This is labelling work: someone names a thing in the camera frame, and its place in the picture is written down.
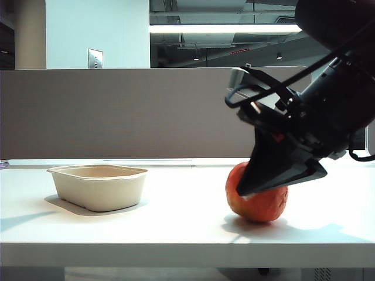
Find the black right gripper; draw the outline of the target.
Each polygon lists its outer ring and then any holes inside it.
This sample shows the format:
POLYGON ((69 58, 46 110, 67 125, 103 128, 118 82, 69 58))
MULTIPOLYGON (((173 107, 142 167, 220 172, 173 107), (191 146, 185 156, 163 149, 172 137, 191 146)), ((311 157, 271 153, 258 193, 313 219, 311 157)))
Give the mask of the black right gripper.
POLYGON ((255 146, 236 187, 241 197, 321 179, 328 173, 318 162, 356 151, 356 133, 366 126, 366 112, 353 100, 294 99, 284 114, 246 99, 238 117, 255 128, 255 146))

